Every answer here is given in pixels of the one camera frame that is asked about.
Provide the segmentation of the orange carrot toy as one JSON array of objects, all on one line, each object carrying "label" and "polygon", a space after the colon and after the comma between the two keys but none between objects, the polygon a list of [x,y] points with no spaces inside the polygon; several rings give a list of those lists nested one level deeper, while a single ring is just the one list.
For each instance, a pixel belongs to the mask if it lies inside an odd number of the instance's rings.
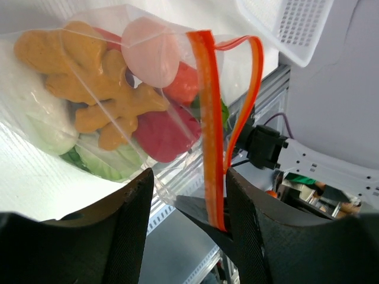
[{"label": "orange carrot toy", "polygon": [[172,83],[158,89],[159,93],[169,100],[169,109],[160,113],[158,125],[177,135],[193,136],[201,134],[201,102],[197,70],[180,62],[177,74]]}]

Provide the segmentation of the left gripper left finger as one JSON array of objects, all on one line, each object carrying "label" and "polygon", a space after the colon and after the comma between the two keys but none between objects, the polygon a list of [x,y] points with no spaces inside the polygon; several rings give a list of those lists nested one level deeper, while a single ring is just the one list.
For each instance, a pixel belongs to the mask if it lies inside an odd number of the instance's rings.
[{"label": "left gripper left finger", "polygon": [[60,220],[1,214],[2,283],[137,283],[154,187],[152,169]]}]

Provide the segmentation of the clear orange zip top bag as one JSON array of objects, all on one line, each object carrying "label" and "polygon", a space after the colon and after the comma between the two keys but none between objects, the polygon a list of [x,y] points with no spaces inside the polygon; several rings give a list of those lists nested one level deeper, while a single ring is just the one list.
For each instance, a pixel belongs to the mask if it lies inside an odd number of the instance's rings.
[{"label": "clear orange zip top bag", "polygon": [[225,178],[264,45],[130,4],[1,35],[1,134],[112,182],[155,173],[166,203],[226,231]]}]

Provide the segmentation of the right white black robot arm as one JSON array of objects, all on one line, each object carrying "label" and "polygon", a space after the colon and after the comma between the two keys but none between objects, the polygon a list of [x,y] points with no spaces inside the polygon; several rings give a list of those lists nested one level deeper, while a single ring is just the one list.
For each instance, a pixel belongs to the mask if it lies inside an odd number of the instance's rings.
[{"label": "right white black robot arm", "polygon": [[300,212],[303,201],[284,195],[282,201],[244,187],[233,171],[234,149],[247,152],[260,169],[302,175],[360,197],[378,207],[378,171],[314,151],[264,125],[237,127],[230,138],[221,184],[207,188],[205,197],[180,195],[175,207],[199,225],[238,266],[251,261],[272,269],[287,260],[303,259],[305,233],[328,225],[318,211]]}]

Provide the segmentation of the white daikon radish toy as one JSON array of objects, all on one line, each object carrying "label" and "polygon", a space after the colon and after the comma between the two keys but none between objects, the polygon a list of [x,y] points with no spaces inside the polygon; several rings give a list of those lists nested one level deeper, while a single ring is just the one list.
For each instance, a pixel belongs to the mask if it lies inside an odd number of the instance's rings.
[{"label": "white daikon radish toy", "polygon": [[21,63],[6,40],[1,40],[1,99],[15,126],[34,146],[59,156],[76,144],[79,133],[68,102],[54,97],[42,75]]}]

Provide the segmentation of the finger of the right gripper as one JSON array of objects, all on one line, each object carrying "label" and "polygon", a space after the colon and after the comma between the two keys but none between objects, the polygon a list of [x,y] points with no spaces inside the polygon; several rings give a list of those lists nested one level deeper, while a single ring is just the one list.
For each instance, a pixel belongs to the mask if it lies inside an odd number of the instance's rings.
[{"label": "finger of the right gripper", "polygon": [[220,249],[233,263],[237,262],[237,253],[231,232],[229,212],[226,213],[227,231],[222,231],[209,223],[204,198],[178,195],[174,202],[174,206],[187,218],[189,218],[195,225],[202,229],[220,247]]}]

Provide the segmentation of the red bell pepper toy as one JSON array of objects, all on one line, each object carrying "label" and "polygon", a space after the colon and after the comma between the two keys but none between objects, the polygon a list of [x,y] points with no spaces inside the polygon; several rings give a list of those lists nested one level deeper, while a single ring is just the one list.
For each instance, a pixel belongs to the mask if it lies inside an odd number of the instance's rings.
[{"label": "red bell pepper toy", "polygon": [[200,123],[182,106],[138,116],[133,133],[139,146],[154,160],[169,163],[187,152],[201,136]]}]

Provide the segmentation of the green cabbage toy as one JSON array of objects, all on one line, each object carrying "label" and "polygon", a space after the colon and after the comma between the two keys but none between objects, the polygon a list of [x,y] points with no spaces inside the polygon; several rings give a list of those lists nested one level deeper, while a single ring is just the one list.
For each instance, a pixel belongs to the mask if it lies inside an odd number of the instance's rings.
[{"label": "green cabbage toy", "polygon": [[136,141],[122,144],[116,150],[106,151],[98,147],[98,134],[81,134],[78,143],[61,159],[100,178],[124,182],[134,178],[147,160],[147,154]]}]

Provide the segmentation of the pink peach toy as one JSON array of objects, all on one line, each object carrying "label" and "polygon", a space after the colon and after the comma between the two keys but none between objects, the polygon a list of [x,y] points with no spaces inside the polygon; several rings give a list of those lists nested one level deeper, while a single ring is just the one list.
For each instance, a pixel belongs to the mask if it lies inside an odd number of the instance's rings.
[{"label": "pink peach toy", "polygon": [[124,29],[121,54],[130,71],[155,88],[165,88],[174,81],[181,58],[174,32],[147,17],[130,22]]}]

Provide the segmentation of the yellow ginger root toy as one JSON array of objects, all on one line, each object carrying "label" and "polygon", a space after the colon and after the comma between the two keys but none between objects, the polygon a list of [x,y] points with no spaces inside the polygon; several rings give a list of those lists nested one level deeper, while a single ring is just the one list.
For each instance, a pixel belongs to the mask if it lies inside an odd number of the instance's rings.
[{"label": "yellow ginger root toy", "polygon": [[81,134],[100,131],[98,145],[103,150],[127,144],[138,128],[138,116],[169,107],[153,87],[127,83],[121,52],[108,49],[104,37],[85,22],[28,30],[14,44],[14,53],[46,75],[45,87],[53,96],[87,105],[75,112],[75,128]]}]

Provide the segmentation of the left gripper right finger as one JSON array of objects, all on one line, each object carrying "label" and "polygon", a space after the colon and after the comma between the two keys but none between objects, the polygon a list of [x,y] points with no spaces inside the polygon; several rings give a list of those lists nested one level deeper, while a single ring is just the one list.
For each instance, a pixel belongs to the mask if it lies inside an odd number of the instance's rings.
[{"label": "left gripper right finger", "polygon": [[377,283],[378,215],[327,220],[269,196],[237,171],[227,202],[242,283]]}]

